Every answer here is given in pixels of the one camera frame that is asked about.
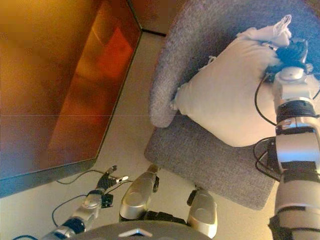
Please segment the black wire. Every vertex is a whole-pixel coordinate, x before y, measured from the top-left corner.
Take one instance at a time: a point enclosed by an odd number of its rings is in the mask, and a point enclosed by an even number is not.
[[[27,238],[27,239],[32,239],[32,240],[38,240],[37,238],[35,238],[34,236],[30,236],[30,235],[21,235],[21,236],[17,236],[12,240],[17,240],[17,239],[23,239],[23,238]]]
[[[256,147],[258,146],[258,144],[259,144],[259,143],[262,143],[262,142],[264,142],[264,141],[267,141],[267,140],[269,140],[269,139],[271,139],[271,138],[273,138],[273,137],[272,137],[272,136],[265,137],[265,138],[259,140],[259,141],[254,145],[254,147],[253,147],[253,155],[254,155],[254,158],[256,159],[256,161],[255,161],[255,168],[256,168],[259,172],[261,172],[261,173],[267,175],[268,177],[270,177],[270,178],[272,178],[272,179],[280,182],[280,179],[279,179],[279,178],[277,178],[277,177],[275,177],[275,176],[272,176],[271,174],[267,173],[266,171],[263,171],[262,169],[260,169],[260,168],[258,167],[258,164],[260,164],[260,165],[263,166],[265,169],[267,169],[267,170],[275,173],[274,170],[272,170],[271,168],[269,168],[268,166],[266,166],[264,163],[261,162],[261,159],[268,153],[268,151],[266,150],[264,153],[262,153],[262,155],[261,155],[260,157],[257,157],[257,154],[256,154]]]
[[[316,97],[319,95],[319,93],[320,93],[320,88],[319,88],[318,92],[316,93],[316,95],[314,95],[314,97],[312,98],[312,100],[315,100]]]
[[[77,176],[75,179],[73,179],[72,181],[69,182],[62,182],[62,181],[56,181],[59,184],[63,184],[63,185],[68,185],[68,184],[72,184],[74,183],[78,178],[80,178],[82,175],[87,174],[89,172],[96,172],[96,173],[100,173],[100,174],[104,174],[103,171],[98,171],[98,170],[89,170],[89,171],[85,171],[83,173],[81,173],[79,176]]]
[[[114,191],[117,188],[121,187],[123,184],[132,183],[132,182],[133,181],[131,181],[131,180],[124,181],[123,183],[120,183],[119,186],[116,186],[114,189],[111,189],[110,191],[108,191],[106,194],[111,193],[112,191]]]
[[[256,88],[255,90],[255,94],[254,94],[254,106],[255,106],[255,109],[256,111],[258,112],[258,114],[264,119],[266,120],[268,123],[272,124],[273,126],[277,126],[277,124],[275,124],[273,121],[269,120],[268,118],[265,117],[265,115],[263,115],[263,113],[260,111],[259,107],[258,107],[258,102],[257,102],[257,97],[258,97],[258,92],[259,92],[259,89],[261,87],[261,85],[264,83],[265,81],[265,78],[263,78],[258,87]]]
[[[70,202],[70,201],[72,201],[72,200],[74,200],[74,199],[77,199],[77,198],[80,198],[80,197],[86,197],[86,196],[87,196],[87,195],[85,195],[85,194],[81,194],[81,195],[79,195],[79,196],[75,196],[75,197],[69,199],[68,201],[65,201],[65,202],[61,203],[60,205],[58,205],[58,206],[52,211],[52,213],[51,213],[51,218],[52,218],[53,224],[54,224],[56,227],[58,227],[58,224],[56,223],[56,221],[55,221],[55,216],[54,216],[54,215],[55,215],[55,212],[56,212],[56,210],[58,210],[58,208],[60,208],[62,205],[66,204],[66,203],[68,203],[68,202]]]

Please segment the cable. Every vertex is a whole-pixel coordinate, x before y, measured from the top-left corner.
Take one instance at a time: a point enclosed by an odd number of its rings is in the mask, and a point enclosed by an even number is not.
[[[258,87],[256,88],[255,90],[255,94],[254,94],[254,106],[255,106],[255,109],[256,111],[258,112],[258,114],[264,119],[266,120],[268,123],[272,124],[273,126],[277,126],[277,124],[275,124],[273,121],[269,120],[268,118],[265,117],[265,115],[262,114],[262,112],[260,111],[259,107],[258,107],[258,103],[257,103],[257,97],[258,97],[258,92],[259,92],[259,89],[261,87],[261,85],[264,83],[265,81],[265,78],[263,78]]]
[[[119,186],[116,186],[115,188],[111,189],[110,191],[108,191],[106,194],[108,193],[111,193],[112,191],[116,190],[117,188],[121,187],[123,184],[127,184],[127,183],[132,183],[133,181],[131,180],[127,180],[127,181],[124,181],[122,183],[119,184]]]
[[[55,215],[55,212],[56,212],[56,210],[58,210],[58,208],[60,208],[62,205],[66,204],[66,203],[68,203],[68,202],[70,202],[70,201],[72,201],[72,200],[74,200],[74,199],[77,199],[77,198],[80,198],[80,197],[86,197],[86,196],[87,196],[87,195],[85,195],[85,194],[82,194],[82,195],[79,195],[79,196],[75,196],[75,197],[69,199],[68,201],[65,201],[65,202],[61,203],[60,205],[58,205],[58,206],[52,211],[52,213],[51,213],[51,218],[52,218],[53,224],[54,224],[56,227],[58,227],[58,224],[56,223],[56,221],[55,221],[55,216],[54,216],[54,215]]]
[[[23,238],[26,238],[26,239],[32,239],[32,240],[38,240],[37,238],[35,238],[34,236],[30,236],[30,235],[21,235],[21,236],[17,236],[15,237],[14,239],[12,240],[17,240],[17,239],[23,239]]]
[[[80,178],[82,175],[87,174],[87,173],[89,173],[89,172],[96,172],[96,173],[104,174],[103,171],[99,171],[99,170],[89,170],[89,171],[85,171],[85,172],[81,173],[79,176],[77,176],[77,177],[76,177],[75,179],[73,179],[72,181],[62,182],[62,181],[58,181],[58,180],[57,180],[56,182],[59,183],[59,184],[63,184],[63,185],[72,184],[72,183],[74,183],[78,178]]]
[[[267,155],[268,151],[267,151],[267,150],[264,151],[264,153],[263,153],[260,157],[258,157],[257,154],[256,154],[256,147],[258,146],[258,144],[260,144],[260,143],[262,143],[262,142],[265,142],[265,141],[267,141],[267,140],[269,140],[269,139],[271,139],[271,138],[273,138],[273,137],[272,137],[272,136],[265,137],[265,138],[259,140],[259,141],[253,146],[253,155],[254,155],[254,158],[256,159],[256,161],[255,161],[255,168],[256,168],[259,172],[261,172],[261,173],[267,175],[268,177],[270,177],[270,178],[272,178],[272,179],[280,182],[280,179],[279,179],[279,178],[277,178],[277,177],[275,177],[275,176],[272,176],[271,174],[263,171],[262,169],[260,169],[260,168],[258,167],[258,164],[260,164],[260,165],[263,166],[265,169],[267,169],[267,170],[275,173],[275,171],[274,171],[273,169],[269,168],[269,167],[266,166],[263,162],[261,162],[261,160]]]
[[[312,100],[315,100],[316,97],[319,95],[319,93],[320,93],[320,88],[319,88],[318,92],[314,95],[314,97],[312,98]]]

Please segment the floor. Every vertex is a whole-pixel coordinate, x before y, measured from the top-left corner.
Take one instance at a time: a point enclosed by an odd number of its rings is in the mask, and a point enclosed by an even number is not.
[[[149,33],[142,35],[94,169],[103,171],[117,165],[115,175],[128,175],[134,180],[148,168],[150,163],[144,158],[144,149],[153,131],[148,118],[148,91],[163,43],[164,39],[160,36]],[[41,238],[54,229],[52,210],[60,203],[93,189],[99,176],[90,172],[70,185],[52,182],[2,198],[1,239],[10,240],[24,234]],[[150,208],[186,219],[189,210],[186,201],[193,190],[193,183],[164,169],[159,172],[159,177],[159,190],[154,194]],[[94,228],[118,221],[120,201],[128,186],[125,184],[113,192],[113,207],[101,210]],[[261,211],[248,209],[212,193],[218,211],[218,231],[214,239],[271,240],[268,223],[273,216],[276,190],[277,185]],[[75,199],[57,210],[56,222],[61,224],[66,220],[81,201],[81,198]]]

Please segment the gray armchair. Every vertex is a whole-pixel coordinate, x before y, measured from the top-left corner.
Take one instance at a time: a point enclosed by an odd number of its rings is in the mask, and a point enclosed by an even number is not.
[[[145,157],[231,201],[261,210],[274,181],[255,169],[253,146],[226,145],[171,110],[170,101],[177,88],[208,62],[208,56],[218,56],[237,33],[273,25],[287,14],[292,15],[292,34],[308,39],[307,61],[314,72],[320,72],[319,8],[317,0],[188,0],[158,58],[149,101],[156,128]]]

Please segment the white pillow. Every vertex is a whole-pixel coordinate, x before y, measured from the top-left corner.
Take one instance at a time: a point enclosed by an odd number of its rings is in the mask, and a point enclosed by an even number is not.
[[[266,68],[279,64],[275,51],[262,42],[287,46],[291,37],[287,28],[290,21],[291,16],[287,15],[274,26],[260,30],[249,28],[238,34],[214,61],[178,89],[172,108],[179,109],[233,147],[253,145],[262,138],[274,136],[275,127],[258,114],[254,96]],[[318,81],[309,76],[307,82],[315,94]],[[275,123],[273,99],[272,85],[263,84],[257,104]]]

